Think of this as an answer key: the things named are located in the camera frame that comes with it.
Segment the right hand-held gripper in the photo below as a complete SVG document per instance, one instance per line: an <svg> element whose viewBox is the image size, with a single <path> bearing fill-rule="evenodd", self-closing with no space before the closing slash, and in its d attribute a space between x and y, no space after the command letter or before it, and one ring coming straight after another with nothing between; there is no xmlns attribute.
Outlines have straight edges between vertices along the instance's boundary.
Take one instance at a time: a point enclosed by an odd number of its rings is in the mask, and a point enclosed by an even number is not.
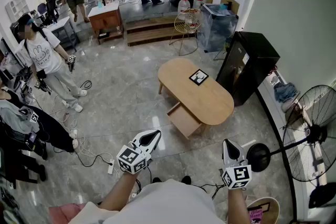
<svg viewBox="0 0 336 224"><path fill-rule="evenodd" d="M223 141L223 162L244 163L246 161L244 149L236 142L225 139ZM228 189L246 187L251 181L251 165L235 165L220 169L221 178Z"/></svg>

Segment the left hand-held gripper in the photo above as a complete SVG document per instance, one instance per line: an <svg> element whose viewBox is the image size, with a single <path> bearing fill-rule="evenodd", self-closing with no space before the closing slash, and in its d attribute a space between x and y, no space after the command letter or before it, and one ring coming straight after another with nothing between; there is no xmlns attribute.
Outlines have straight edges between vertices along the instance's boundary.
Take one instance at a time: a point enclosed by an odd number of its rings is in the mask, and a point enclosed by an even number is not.
<svg viewBox="0 0 336 224"><path fill-rule="evenodd" d="M138 133L117 154L120 169L134 175L148 167L152 162L151 153L156 149L160 139L160 130L147 130Z"/></svg>

